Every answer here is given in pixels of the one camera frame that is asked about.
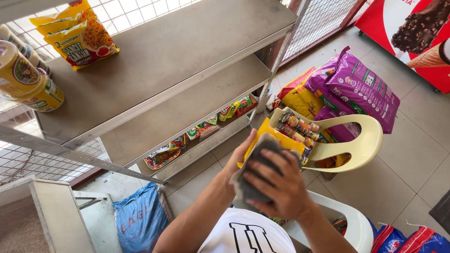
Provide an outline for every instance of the yellow plastic chair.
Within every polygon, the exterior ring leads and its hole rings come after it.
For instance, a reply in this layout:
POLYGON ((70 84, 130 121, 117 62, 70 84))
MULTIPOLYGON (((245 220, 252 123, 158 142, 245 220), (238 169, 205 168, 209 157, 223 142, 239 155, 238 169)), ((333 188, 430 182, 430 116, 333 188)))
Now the yellow plastic chair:
MULTIPOLYGON (((280 123, 279 119, 288 109, 288 107, 284 109, 275 109, 269 116, 269 125, 271 127, 277 127, 280 123)), ((305 122, 317 124, 320 127, 319 131, 328 127, 350 122, 357 122, 361 125, 361 133, 356 139, 344 143, 317 142, 308 156, 309 161, 319 161, 338 154, 350 153, 351 159, 346 164, 329 169, 315 167, 302 167, 302 169, 331 173, 351 171, 369 163, 381 148, 381 143, 383 142, 383 130, 381 129, 380 123, 371 116, 353 114, 321 121, 311 121, 294 110, 291 111, 305 122)))

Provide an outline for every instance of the doormat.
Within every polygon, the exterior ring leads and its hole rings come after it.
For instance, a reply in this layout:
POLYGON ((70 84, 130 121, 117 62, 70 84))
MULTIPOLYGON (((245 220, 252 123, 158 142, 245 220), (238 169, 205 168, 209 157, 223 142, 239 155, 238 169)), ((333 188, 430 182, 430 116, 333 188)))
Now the doormat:
POLYGON ((431 209, 429 214, 450 234, 450 190, 431 209))

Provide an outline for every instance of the ice cream freezer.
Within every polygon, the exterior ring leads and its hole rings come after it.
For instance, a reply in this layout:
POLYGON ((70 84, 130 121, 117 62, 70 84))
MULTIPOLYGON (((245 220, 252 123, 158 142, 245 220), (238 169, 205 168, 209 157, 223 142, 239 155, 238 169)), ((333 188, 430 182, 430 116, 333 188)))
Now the ice cream freezer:
POLYGON ((374 0, 355 25, 447 94, 449 14, 450 0, 374 0))

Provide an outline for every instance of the metal shelving unit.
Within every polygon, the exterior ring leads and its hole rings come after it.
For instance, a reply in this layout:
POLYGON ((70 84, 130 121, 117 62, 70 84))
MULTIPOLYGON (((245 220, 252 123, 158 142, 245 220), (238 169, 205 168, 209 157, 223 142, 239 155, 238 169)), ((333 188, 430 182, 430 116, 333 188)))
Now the metal shelving unit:
POLYGON ((114 36, 122 52, 82 70, 55 59, 48 65, 66 100, 37 113, 46 140, 6 126, 0 140, 163 184, 247 127, 255 111, 155 173, 128 168, 252 90, 264 86, 263 97, 296 19, 277 0, 203 0, 114 36), (283 37, 269 70, 253 53, 283 37), (75 151, 98 136, 111 163, 75 151))

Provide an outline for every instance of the white t-shirt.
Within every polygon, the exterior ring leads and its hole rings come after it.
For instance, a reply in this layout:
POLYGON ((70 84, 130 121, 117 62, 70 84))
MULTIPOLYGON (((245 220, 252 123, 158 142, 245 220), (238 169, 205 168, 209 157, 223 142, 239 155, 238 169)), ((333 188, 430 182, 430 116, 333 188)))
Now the white t-shirt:
POLYGON ((275 222, 245 209, 228 208, 197 253, 295 253, 275 222))

